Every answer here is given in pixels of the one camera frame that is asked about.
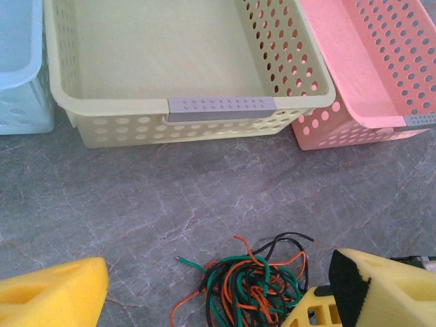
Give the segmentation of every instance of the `tangled wires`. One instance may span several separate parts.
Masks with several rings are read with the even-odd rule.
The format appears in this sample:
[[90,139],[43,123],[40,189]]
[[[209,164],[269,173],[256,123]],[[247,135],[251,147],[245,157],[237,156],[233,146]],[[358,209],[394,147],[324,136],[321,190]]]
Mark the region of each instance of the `tangled wires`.
[[[252,251],[247,240],[244,242],[247,255],[228,257],[219,262],[209,262],[204,268],[184,258],[177,259],[204,274],[199,290],[180,301],[172,310],[170,325],[176,310],[201,292],[206,294],[206,318],[209,327],[219,322],[223,327],[280,326],[287,315],[298,304],[309,286],[309,267],[302,245],[288,236],[299,236],[315,243],[315,240],[301,233],[287,232],[277,235],[273,241]],[[300,250],[284,262],[268,262],[277,243],[291,243]],[[265,257],[259,256],[269,249]],[[301,272],[295,276],[284,268],[302,258]],[[298,280],[305,278],[301,287]]]

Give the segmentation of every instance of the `floor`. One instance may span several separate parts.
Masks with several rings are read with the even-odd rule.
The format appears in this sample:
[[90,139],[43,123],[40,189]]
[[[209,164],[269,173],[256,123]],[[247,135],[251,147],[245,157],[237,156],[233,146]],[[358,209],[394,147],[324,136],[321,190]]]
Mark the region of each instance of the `floor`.
[[[436,17],[436,1],[423,1]],[[336,247],[436,253],[436,131],[302,152],[276,136],[86,149],[62,111],[51,134],[0,136],[0,279],[103,256],[110,289],[98,326],[168,326],[205,264],[283,231],[307,244],[311,285]],[[283,250],[284,255],[292,252]],[[177,326],[205,326],[204,297]]]

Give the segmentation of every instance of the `orange wire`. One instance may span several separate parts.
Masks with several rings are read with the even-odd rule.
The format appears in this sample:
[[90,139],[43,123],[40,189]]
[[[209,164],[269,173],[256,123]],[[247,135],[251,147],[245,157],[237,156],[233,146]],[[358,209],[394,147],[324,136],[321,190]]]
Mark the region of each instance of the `orange wire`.
[[171,310],[171,314],[170,314],[170,326],[171,327],[176,327],[176,325],[174,325],[174,314],[176,313],[177,309],[179,307],[181,307],[182,305],[184,305],[186,302],[190,301],[192,298],[195,298],[198,294],[200,294],[200,291],[195,291],[194,293],[188,295],[186,298],[184,298],[182,301],[180,301],[179,303],[177,303],[174,308],[172,308]]
[[[250,245],[248,243],[248,241],[241,237],[241,236],[234,236],[235,239],[242,241],[245,244],[245,247],[247,248],[247,252],[248,255],[250,256],[251,260],[244,260],[242,262],[239,262],[237,264],[235,264],[233,267],[231,267],[231,269],[227,272],[227,274],[225,275],[225,279],[223,282],[223,287],[221,289],[221,300],[223,303],[223,307],[225,312],[227,313],[227,316],[229,317],[230,321],[232,322],[232,324],[234,324],[234,320],[232,317],[232,313],[230,312],[230,308],[228,307],[227,301],[228,302],[232,302],[232,295],[230,293],[230,290],[228,289],[228,281],[230,278],[230,275],[239,267],[242,266],[243,264],[249,263],[249,262],[255,262],[257,265],[259,266],[264,266],[263,263],[261,263],[259,260],[256,259],[256,257],[253,255],[253,252],[250,249]],[[288,261],[284,261],[284,262],[274,262],[269,264],[270,266],[287,266],[288,264],[291,264],[292,262],[294,262],[295,260],[298,259],[298,257],[302,256],[302,268],[300,273],[297,276],[297,279],[301,278],[304,271],[305,271],[305,266],[306,266],[306,253],[304,251],[300,251],[298,252],[294,257],[292,257],[291,259],[289,259]],[[216,264],[216,261],[212,261],[209,262],[206,266],[205,269],[208,270],[213,264]],[[279,276],[271,276],[272,281],[277,282],[277,284],[280,286],[280,292],[282,292],[284,290],[285,285],[280,282],[279,280]],[[262,288],[258,287],[258,286],[253,286],[250,288],[250,290],[247,290],[247,293],[250,293],[250,295],[252,297],[254,297],[257,302],[259,303],[260,306],[260,310],[262,311],[262,313],[266,316],[266,319],[268,321],[268,323],[273,324],[274,321],[271,317],[271,313],[268,309],[269,307],[272,307],[271,304],[268,302],[268,300],[263,296],[262,293]],[[190,301],[192,298],[194,298],[195,296],[197,296],[200,292],[199,291],[195,291],[194,293],[190,294],[188,297],[184,298],[182,301],[180,301],[179,303],[177,303],[174,308],[171,310],[171,314],[170,314],[170,325],[171,327],[175,327],[174,325],[174,314],[176,313],[176,310],[182,306],[183,304],[185,304],[186,302]],[[242,305],[240,303],[238,303],[238,307],[241,309],[246,309],[246,310],[257,310],[258,308],[253,306],[253,305]],[[278,320],[278,315],[277,313],[274,313],[273,316],[275,317],[275,321]],[[248,325],[247,320],[245,319],[245,317],[243,317],[243,324],[245,327],[250,327]]]

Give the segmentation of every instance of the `gray basket handle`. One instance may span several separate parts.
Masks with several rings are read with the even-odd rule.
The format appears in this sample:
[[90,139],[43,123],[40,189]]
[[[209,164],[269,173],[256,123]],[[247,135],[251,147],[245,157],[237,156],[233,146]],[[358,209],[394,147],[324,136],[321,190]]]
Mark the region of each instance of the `gray basket handle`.
[[170,98],[167,122],[228,121],[260,119],[274,114],[272,97],[190,97]]
[[404,116],[406,127],[400,131],[416,131],[418,129],[428,129],[436,127],[436,114],[413,114]]

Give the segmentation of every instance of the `green wire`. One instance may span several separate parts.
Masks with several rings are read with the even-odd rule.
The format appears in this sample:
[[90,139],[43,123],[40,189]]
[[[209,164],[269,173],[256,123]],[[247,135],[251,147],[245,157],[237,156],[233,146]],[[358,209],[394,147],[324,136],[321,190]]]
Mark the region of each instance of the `green wire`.
[[[268,262],[264,258],[258,257],[258,256],[255,256],[255,258],[258,261],[260,261],[261,263],[263,263],[263,265],[265,267],[265,274],[264,274],[264,277],[265,277],[264,281],[265,281],[265,283],[258,283],[258,286],[262,287],[262,294],[263,294],[264,297],[266,297],[266,295],[268,293],[267,283],[270,280],[270,266],[269,266]],[[185,264],[186,266],[189,266],[191,268],[194,268],[194,269],[200,271],[203,274],[206,274],[206,270],[203,267],[201,267],[199,264],[196,264],[195,262],[191,262],[189,260],[186,260],[185,258],[182,258],[180,256],[177,257],[177,259],[180,262],[182,262],[183,264]],[[233,256],[233,257],[227,257],[227,258],[222,259],[219,263],[230,262],[230,261],[239,261],[239,262],[241,262],[241,261],[245,261],[245,260],[251,260],[251,257],[248,256],[248,255],[238,255],[238,256]],[[300,290],[298,288],[298,280],[297,280],[295,274],[292,271],[290,271],[290,270],[288,270],[286,268],[279,268],[279,270],[281,272],[283,272],[283,278],[287,281],[287,283],[289,285],[291,285],[292,289],[295,291],[295,295],[292,294],[289,291],[285,292],[285,295],[288,298],[291,298],[292,300],[294,300],[291,303],[287,303],[286,306],[288,308],[295,307],[300,302],[301,298],[303,297],[303,294],[301,294],[301,292],[300,292]],[[212,285],[213,281],[216,278],[216,274],[217,274],[217,272],[214,271],[212,273],[212,275],[209,277],[209,279],[207,281],[207,286],[206,286],[207,292],[211,291],[211,285]],[[242,281],[242,279],[243,279],[243,272],[239,272],[236,277],[230,276],[229,283],[232,282],[233,278],[236,278],[236,286],[237,286],[238,293],[248,302],[248,296],[246,295],[246,293],[244,292],[244,289],[243,289],[243,281]],[[279,287],[276,286],[276,285],[274,285],[273,288],[275,290],[279,289]],[[277,299],[277,300],[273,300],[273,302],[278,303],[280,301]],[[254,304],[258,304],[258,302],[256,300],[253,300],[253,303]],[[229,325],[227,324],[226,320],[218,312],[218,310],[217,310],[217,308],[215,306],[215,303],[213,302],[213,299],[211,299],[211,310],[213,312],[213,315],[219,320],[219,323],[221,324],[221,326],[229,327]],[[269,308],[268,310],[273,312],[273,313],[281,313],[281,314],[283,314],[283,310],[281,310],[281,309]],[[240,309],[238,307],[236,308],[236,325],[235,325],[235,327],[243,327],[243,312],[242,312],[242,309]]]

